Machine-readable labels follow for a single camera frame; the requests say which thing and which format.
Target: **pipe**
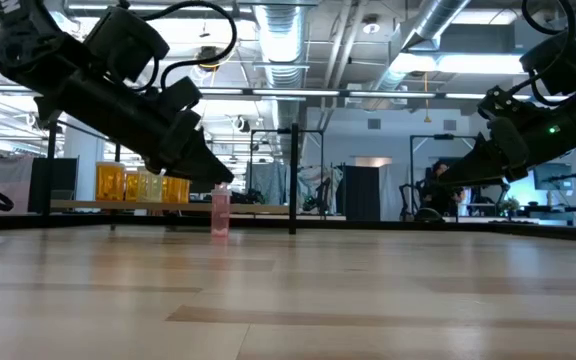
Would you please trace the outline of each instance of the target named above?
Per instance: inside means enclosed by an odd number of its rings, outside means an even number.
[[[404,80],[406,72],[392,68],[399,53],[423,41],[438,41],[439,36],[446,30],[452,21],[459,15],[470,0],[424,0],[419,7],[419,14],[414,21],[410,32],[402,33],[402,26],[398,26],[393,36],[393,43],[399,43],[399,49],[391,65],[375,81],[371,90],[395,91]],[[364,108],[375,109],[381,100],[367,99],[363,102]]]
[[[330,50],[330,56],[328,57],[328,66],[326,67],[326,74],[324,75],[324,84],[322,86],[324,89],[328,87],[330,78],[332,77],[332,71],[334,70],[337,55],[339,55],[339,49],[341,48],[341,41],[343,40],[344,32],[346,30],[346,23],[348,22],[351,5],[352,0],[344,0],[339,14],[339,27],[337,28],[337,33],[335,34],[332,43],[332,49]]]
[[[300,63],[304,58],[305,7],[292,5],[258,5],[253,12],[259,24],[259,44],[267,62]],[[305,69],[294,67],[266,67],[266,80],[270,88],[301,88]],[[300,106],[296,101],[273,102],[272,113],[275,129],[290,128],[298,122]],[[281,144],[284,156],[290,154],[290,146]]]
[[[341,54],[341,63],[337,68],[337,73],[335,74],[335,81],[332,87],[338,88],[341,83],[341,77],[344,74],[346,65],[348,64],[348,57],[350,57],[350,52],[352,51],[352,46],[359,32],[359,27],[361,26],[361,21],[364,18],[364,13],[366,12],[366,6],[369,0],[359,0],[359,5],[357,5],[357,11],[355,12],[355,19],[350,29],[350,34],[348,34],[348,40],[346,40],[346,46],[344,46],[344,52]]]

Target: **wooden tabletop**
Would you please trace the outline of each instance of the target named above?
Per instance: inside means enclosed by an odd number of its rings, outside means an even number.
[[[212,211],[210,203],[168,204],[158,202],[129,202],[129,201],[78,201],[78,200],[52,200],[50,206],[55,208],[89,208],[108,210],[170,210],[170,211]],[[288,214],[288,206],[259,205],[259,204],[231,204],[232,213],[254,214]]]

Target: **orange container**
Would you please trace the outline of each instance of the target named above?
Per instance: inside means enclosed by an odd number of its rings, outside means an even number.
[[[124,199],[124,165],[114,162],[97,163],[95,199],[122,201]]]
[[[137,201],[139,191],[139,173],[136,171],[126,172],[126,201]]]
[[[190,181],[164,176],[161,201],[169,204],[187,204]]]

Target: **fluorescent light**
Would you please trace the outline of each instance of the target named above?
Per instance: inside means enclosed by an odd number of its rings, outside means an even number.
[[[301,90],[301,89],[261,89],[253,90],[255,95],[275,96],[339,96],[339,91],[333,90]]]
[[[510,25],[517,20],[519,9],[464,9],[451,24]]]
[[[389,98],[389,99],[433,99],[434,93],[351,91],[350,97]]]
[[[113,4],[108,5],[98,5],[98,4],[72,4],[68,5],[67,10],[106,10],[109,6],[113,6]],[[133,11],[161,11],[167,8],[168,6],[164,5],[154,5],[154,4],[137,4],[131,5],[130,10]],[[232,6],[222,6],[222,8],[226,11],[232,11]],[[184,8],[184,11],[213,11],[207,7],[203,6],[193,6]],[[251,12],[251,9],[242,8],[239,9],[240,12],[247,13]]]
[[[241,89],[224,89],[224,88],[200,88],[204,95],[241,95],[243,90]]]
[[[481,100],[486,94],[446,94],[446,99],[455,100]]]
[[[520,55],[444,55],[437,71],[461,74],[524,74]]]
[[[390,64],[389,70],[393,73],[409,73],[413,71],[435,71],[437,64],[432,56],[399,54],[395,61]]]
[[[569,98],[569,96],[544,96],[548,101],[564,101]]]

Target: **ceiling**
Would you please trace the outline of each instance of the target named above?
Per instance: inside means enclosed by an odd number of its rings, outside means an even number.
[[[81,2],[94,2],[101,4],[101,0],[87,0]],[[133,0],[132,3],[156,3],[161,4],[160,0]],[[576,1],[571,1],[576,8]],[[77,1],[67,1],[67,3],[77,3]],[[365,9],[365,14],[377,14],[379,31],[374,34],[366,34],[359,31],[350,52],[350,61],[345,67],[341,76],[340,87],[345,88],[349,84],[366,87],[374,82],[390,66],[392,51],[390,49],[390,40],[397,24],[405,21],[407,18],[413,18],[416,15],[420,1],[408,1],[408,11],[406,12],[405,0],[371,0]],[[557,14],[553,8],[552,1],[531,1],[530,8],[534,11],[541,9],[546,14]],[[473,0],[469,6],[460,14],[455,23],[449,29],[457,29],[459,24],[485,24],[475,26],[498,27],[500,32],[513,33],[515,37],[521,38],[522,34],[514,33],[515,27],[513,22],[523,21],[517,19],[517,13],[520,7],[520,1],[483,1]],[[350,25],[349,21],[346,29],[338,29],[339,14],[342,9],[341,1],[324,0],[318,6],[310,8],[307,13],[307,23],[305,29],[306,58],[301,65],[307,66],[304,86],[307,88],[319,89],[323,85],[324,74],[326,73],[329,54],[332,51],[332,39],[337,31],[346,30],[344,41],[348,39]],[[351,9],[351,15],[356,11],[356,7]],[[83,13],[74,19],[62,19],[60,27],[65,31],[73,33],[76,37],[83,38],[87,34],[96,18],[87,17],[94,15]],[[213,45],[224,47],[227,43],[230,30],[223,20],[218,19],[163,19],[151,22],[164,39],[170,44],[171,50],[166,64],[179,61],[182,59],[194,58],[202,46]],[[184,76],[190,78],[198,85],[204,87],[236,87],[236,88],[262,88],[266,87],[266,74],[263,63],[265,62],[262,48],[259,44],[259,28],[254,21],[240,20],[237,24],[239,33],[239,42],[237,50],[232,53],[228,61],[219,67],[214,73],[205,73],[197,71],[197,68],[180,68],[171,73],[172,82]],[[453,31],[446,43],[456,44],[459,42],[458,31]],[[522,49],[510,49],[512,53],[521,53]],[[336,61],[336,70],[341,59]],[[149,66],[138,83],[145,83],[151,76],[152,68]],[[409,91],[440,91],[451,93],[468,93],[483,94],[486,90],[495,85],[502,87],[511,86],[513,83],[525,79],[525,75],[499,75],[499,74],[467,74],[467,73],[447,73],[433,71],[426,76],[408,75],[404,78],[401,85],[407,87]],[[10,83],[0,75],[0,84]],[[437,120],[434,124],[424,123],[425,109],[429,108],[431,114],[436,119],[452,118],[456,120],[467,119],[467,116],[475,111],[476,101],[472,100],[415,100],[409,99],[405,105],[398,105],[391,110],[382,110],[378,113],[366,112],[356,106],[348,106],[343,101],[338,102],[335,108],[335,114],[331,117],[330,126],[327,135],[344,134],[357,136],[394,136],[404,133],[435,133],[441,129],[442,122]],[[320,118],[320,108],[318,101],[308,100],[307,111],[308,126],[314,128]],[[195,111],[203,115],[203,126],[207,132],[207,137],[214,139],[213,150],[216,153],[223,154],[230,158],[234,153],[245,154],[249,146],[241,143],[249,139],[248,134],[243,134],[235,129],[233,120],[242,118],[249,121],[253,129],[272,129],[275,126],[273,121],[273,101],[268,99],[250,100],[202,100],[195,108]],[[14,143],[16,149],[25,151],[45,153],[46,141],[42,138],[46,134],[33,124],[32,118],[28,114],[35,113],[36,107],[32,96],[16,95],[10,96],[0,93],[0,136],[18,136],[18,137],[35,137],[36,140],[19,140],[6,141]],[[368,130],[366,119],[378,116],[384,125],[380,133]],[[467,132],[467,125],[459,128],[458,132]],[[266,138],[269,145],[263,145],[260,154],[272,159],[273,155],[278,153],[278,140],[273,136]],[[62,144],[64,136],[59,136],[58,144]],[[228,142],[231,144],[222,144],[218,142]],[[108,153],[114,152],[114,146],[109,145]],[[125,149],[122,151],[126,158],[136,157]],[[232,164],[233,168],[239,169],[240,165]]]

